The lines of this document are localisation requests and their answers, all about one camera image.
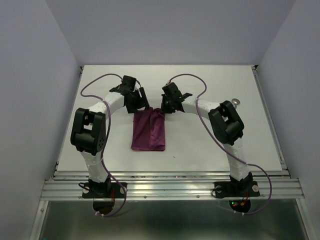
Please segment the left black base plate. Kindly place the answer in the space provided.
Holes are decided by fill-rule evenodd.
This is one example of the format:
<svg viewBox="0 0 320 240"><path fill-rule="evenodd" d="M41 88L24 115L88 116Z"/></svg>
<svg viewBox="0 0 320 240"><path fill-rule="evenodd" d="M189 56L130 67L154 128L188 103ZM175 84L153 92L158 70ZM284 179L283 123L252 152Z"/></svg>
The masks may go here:
<svg viewBox="0 0 320 240"><path fill-rule="evenodd" d="M80 183L83 184L82 188L82 195L81 197L83 199L124 199L125 198L125 192L124 190L116 183L116 182L111 182L111 187L108 192L104 192L102 194L98 194L94 192L93 190L88 190L89 189L89 183Z"/></svg>

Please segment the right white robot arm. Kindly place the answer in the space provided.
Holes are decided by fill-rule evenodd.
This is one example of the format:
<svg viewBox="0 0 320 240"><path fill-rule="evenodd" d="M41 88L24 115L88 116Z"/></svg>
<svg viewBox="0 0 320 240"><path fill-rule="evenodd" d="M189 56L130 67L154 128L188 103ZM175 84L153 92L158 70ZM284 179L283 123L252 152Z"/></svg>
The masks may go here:
<svg viewBox="0 0 320 240"><path fill-rule="evenodd" d="M190 93L182 94L173 82L163 86L162 90L161 110L164 113L180 111L195 114L201 121L210 121L212 131L208 133L227 155L231 192L235 195L246 192L253 177L243 150L244 123L233 104L228 100L216 103L198 99Z"/></svg>

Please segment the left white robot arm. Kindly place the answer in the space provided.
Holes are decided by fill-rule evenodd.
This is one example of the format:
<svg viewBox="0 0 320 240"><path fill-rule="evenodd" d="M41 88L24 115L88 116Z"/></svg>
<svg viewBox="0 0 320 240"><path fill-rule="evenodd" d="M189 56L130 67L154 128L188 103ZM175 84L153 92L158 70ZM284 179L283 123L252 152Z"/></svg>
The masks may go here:
<svg viewBox="0 0 320 240"><path fill-rule="evenodd" d="M150 105L140 82L128 75L121 77L120 84L105 97L94 94L90 97L98 102L75 111L70 142L80 152L88 170L88 182L80 183L80 187L86 195L106 197L111 194L112 183L103 154L111 130L111 115L121 108L132 114Z"/></svg>

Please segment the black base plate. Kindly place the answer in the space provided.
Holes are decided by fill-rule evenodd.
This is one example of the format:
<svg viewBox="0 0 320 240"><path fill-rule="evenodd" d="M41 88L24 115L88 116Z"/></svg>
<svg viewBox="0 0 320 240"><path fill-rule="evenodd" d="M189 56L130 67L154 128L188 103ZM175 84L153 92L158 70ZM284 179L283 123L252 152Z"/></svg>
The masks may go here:
<svg viewBox="0 0 320 240"><path fill-rule="evenodd" d="M82 188L82 195L81 197L83 199L124 199L125 198L125 192L124 190L116 183L116 182L111 182L111 187L108 192L104 192L102 194L98 194L94 192L93 190L88 190L89 189L89 183L80 183L83 184Z"/></svg>
<svg viewBox="0 0 320 240"><path fill-rule="evenodd" d="M246 185L231 181L216 181L214 182L214 188L211 190L211 195L217 199L242 198L246 197L247 194L249 197L260 196L260 190L256 181L252 181Z"/></svg>

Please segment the silver metal spoon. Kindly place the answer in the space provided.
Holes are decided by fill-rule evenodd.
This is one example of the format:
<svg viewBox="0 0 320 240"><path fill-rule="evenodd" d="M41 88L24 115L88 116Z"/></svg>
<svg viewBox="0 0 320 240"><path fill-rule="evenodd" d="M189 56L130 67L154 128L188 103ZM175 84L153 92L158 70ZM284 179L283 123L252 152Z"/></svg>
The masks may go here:
<svg viewBox="0 0 320 240"><path fill-rule="evenodd" d="M241 104L240 100L237 99L237 98L233 98L233 99L231 100L231 102L232 102L232 104L233 104L234 106L238 106L238 105Z"/></svg>

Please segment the aluminium rail frame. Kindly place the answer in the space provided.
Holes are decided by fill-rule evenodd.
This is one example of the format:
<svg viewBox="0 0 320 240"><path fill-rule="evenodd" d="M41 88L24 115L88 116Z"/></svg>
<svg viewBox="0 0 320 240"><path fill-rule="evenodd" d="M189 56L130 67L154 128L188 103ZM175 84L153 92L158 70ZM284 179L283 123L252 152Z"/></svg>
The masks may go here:
<svg viewBox="0 0 320 240"><path fill-rule="evenodd" d="M95 216L92 202L76 182L85 171L56 170L43 185L30 238L32 240L314 240L300 181L291 177L253 65L203 65L216 78L240 79L253 86L258 109L268 123L281 170L256 170L260 196L251 216L233 212L228 199L212 195L214 181L227 172L117 171L128 183L124 208L113 217Z"/></svg>

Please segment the purple cloth napkin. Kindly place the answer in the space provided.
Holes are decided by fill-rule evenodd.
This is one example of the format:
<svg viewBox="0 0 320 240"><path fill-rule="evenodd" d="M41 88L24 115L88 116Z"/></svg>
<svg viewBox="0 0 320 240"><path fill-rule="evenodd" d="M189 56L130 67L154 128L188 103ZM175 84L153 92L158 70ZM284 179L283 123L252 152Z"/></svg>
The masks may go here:
<svg viewBox="0 0 320 240"><path fill-rule="evenodd" d="M166 149L165 114L160 108L145 108L133 115L131 149L162 152Z"/></svg>

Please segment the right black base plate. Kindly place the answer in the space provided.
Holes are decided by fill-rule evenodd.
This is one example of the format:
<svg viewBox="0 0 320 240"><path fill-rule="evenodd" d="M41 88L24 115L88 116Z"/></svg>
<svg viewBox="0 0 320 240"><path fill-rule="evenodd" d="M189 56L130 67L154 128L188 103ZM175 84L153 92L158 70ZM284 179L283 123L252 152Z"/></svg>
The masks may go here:
<svg viewBox="0 0 320 240"><path fill-rule="evenodd" d="M256 181L252 181L246 185L231 181L216 181L214 182L214 188L211 190L211 195L217 199L242 198L246 197L247 194L249 197L260 196L260 190Z"/></svg>

